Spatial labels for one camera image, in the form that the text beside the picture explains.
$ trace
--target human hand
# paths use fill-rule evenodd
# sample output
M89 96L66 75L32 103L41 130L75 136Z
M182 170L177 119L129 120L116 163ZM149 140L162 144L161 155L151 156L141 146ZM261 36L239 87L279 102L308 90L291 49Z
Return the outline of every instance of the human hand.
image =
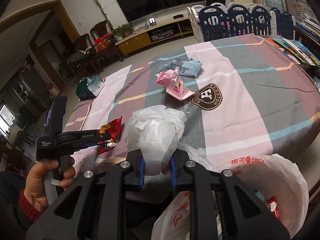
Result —
M76 170L72 166L75 164L75 160L70 157L69 159L70 167L63 173L64 179L60 181L60 186L66 190L75 180ZM39 212L44 212L49 204L47 196L44 190L44 184L42 176L47 171L52 171L59 167L59 162L57 160L41 160L38 161L30 170L27 181L26 188L24 190L24 196L28 202Z

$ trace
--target tablecloth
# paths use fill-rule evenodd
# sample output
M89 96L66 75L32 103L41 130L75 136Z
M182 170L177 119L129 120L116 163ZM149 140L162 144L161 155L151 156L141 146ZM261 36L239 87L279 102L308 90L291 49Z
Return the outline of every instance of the tablecloth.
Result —
M197 58L203 63L196 78L182 77L191 91L199 91L182 102L155 83L159 66L177 57ZM163 104L185 112L187 122L180 141L204 149L214 166L225 160L238 162L248 155L302 151L320 132L320 95L310 77L278 48L254 34L146 58L111 74L104 83L95 100L74 111L64 131L99 129L121 115L124 131L132 112ZM123 139L102 155L97 155L96 147L84 149L73 155L75 168L103 172L125 160L127 153ZM156 199L155 188L166 184L170 190L168 182L169 175L146 178L149 192L137 199Z

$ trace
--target book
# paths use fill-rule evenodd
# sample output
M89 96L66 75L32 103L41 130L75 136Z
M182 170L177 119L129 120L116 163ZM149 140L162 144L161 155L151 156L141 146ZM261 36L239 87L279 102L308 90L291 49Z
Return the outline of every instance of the book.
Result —
M276 43L272 38L265 38L267 41L271 42L272 45L274 45L276 48L281 50L282 52L284 51L284 48L280 46L278 43Z
M288 44L286 44L282 39L273 39L276 43L278 43L279 45L281 45L282 47L284 47L287 51L290 52L290 54L292 54L295 58L297 58L301 63L305 63L308 64L308 62L300 57L293 49L290 48L290 46Z
M284 42L287 43L295 52L297 52L301 57L303 57L303 58L308 62L309 65L311 65L311 66L316 66L316 64L313 63L312 59L309 58L309 57L307 56L307 54L306 54L302 49L298 48L298 47L293 43L293 41L290 41L290 40L284 39L284 38L283 38L282 40L284 40Z
M295 56L293 56L289 51L285 49L283 53L286 54L289 57L289 59L291 59L294 63L300 65L299 60Z
M304 52L311 57L311 59L318 65L320 66L320 60L309 50L307 49L300 41L294 41L293 42L298 48L303 49Z
M299 60L297 60L297 58L295 56L293 56L288 50L284 49L280 44L276 43L272 38L265 38L265 39L267 41L269 41L270 43L272 43L272 45L274 45L276 48L278 48L280 51L282 51L285 55L287 55L289 57L289 59L291 59L291 61L300 65Z
M312 28L307 26L305 23L297 22L296 21L296 27L304 32L306 32L308 35L313 37L315 40L320 41L320 37L317 33L314 32Z

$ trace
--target white plastic bag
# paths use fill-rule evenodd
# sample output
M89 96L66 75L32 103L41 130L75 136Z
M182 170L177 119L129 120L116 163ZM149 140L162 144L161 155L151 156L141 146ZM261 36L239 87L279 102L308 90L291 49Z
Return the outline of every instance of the white plastic bag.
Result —
M232 170L249 188L256 188L266 199L275 196L281 222L291 237L301 229L308 209L308 186L295 163L278 154L245 156L215 167L214 171L225 169ZM184 240L189 232L188 214L189 194L180 192L155 222L151 239Z
M159 174L163 163L169 163L184 132L185 113L165 108L158 105L133 112L124 130L128 150L141 149L146 175Z
M193 160L193 161L201 164L209 171L213 171L212 164L207 160L207 155L205 154L205 152L201 148L196 150L193 147L191 147L185 143L182 143L182 142L178 142L177 148L180 150L186 151L188 153L190 160Z

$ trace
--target brown logo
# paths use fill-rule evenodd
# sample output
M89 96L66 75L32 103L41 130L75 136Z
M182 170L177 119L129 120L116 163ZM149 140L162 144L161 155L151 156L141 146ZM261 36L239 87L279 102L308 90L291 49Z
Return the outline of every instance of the brown logo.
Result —
M222 95L216 84L210 83L193 95L192 103L204 110L213 110L222 102Z

